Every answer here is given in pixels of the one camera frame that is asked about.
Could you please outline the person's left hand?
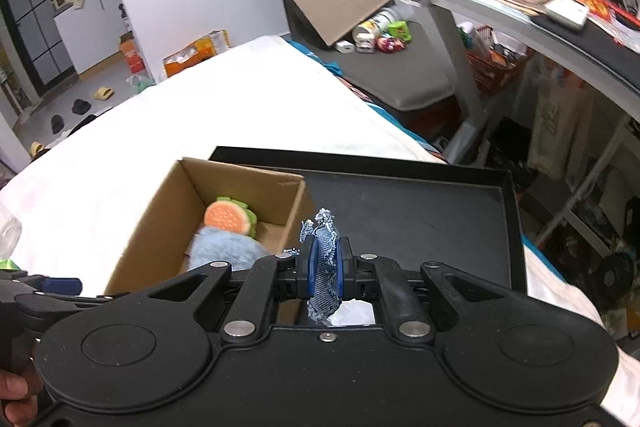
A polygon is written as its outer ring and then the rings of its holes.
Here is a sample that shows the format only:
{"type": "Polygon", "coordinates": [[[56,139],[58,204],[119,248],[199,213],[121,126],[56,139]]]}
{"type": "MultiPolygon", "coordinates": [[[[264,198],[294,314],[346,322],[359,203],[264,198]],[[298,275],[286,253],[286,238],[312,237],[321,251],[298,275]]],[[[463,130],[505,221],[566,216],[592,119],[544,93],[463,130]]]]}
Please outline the person's left hand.
{"type": "Polygon", "coordinates": [[[38,415],[38,395],[42,380],[30,359],[22,373],[1,371],[1,415],[12,426],[27,426],[38,415]]]}

